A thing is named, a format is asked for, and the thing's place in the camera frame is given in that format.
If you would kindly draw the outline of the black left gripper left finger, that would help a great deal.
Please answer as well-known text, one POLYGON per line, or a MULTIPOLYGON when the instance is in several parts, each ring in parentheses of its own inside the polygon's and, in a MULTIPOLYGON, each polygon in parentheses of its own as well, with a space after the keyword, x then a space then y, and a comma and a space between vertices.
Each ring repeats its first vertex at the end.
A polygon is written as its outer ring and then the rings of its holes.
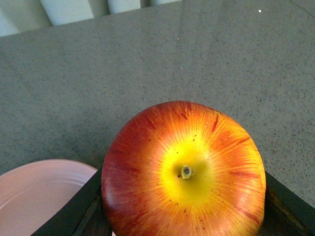
POLYGON ((111 236, 112 230, 101 211, 100 182, 102 169, 37 229, 34 236, 111 236))

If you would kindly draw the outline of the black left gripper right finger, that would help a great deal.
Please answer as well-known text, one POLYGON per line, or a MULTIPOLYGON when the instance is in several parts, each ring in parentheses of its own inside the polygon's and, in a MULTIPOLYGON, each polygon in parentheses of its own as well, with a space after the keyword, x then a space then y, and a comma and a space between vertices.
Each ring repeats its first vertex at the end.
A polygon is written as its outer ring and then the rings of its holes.
POLYGON ((315 209, 266 173, 265 216, 259 236, 313 236, 315 209))

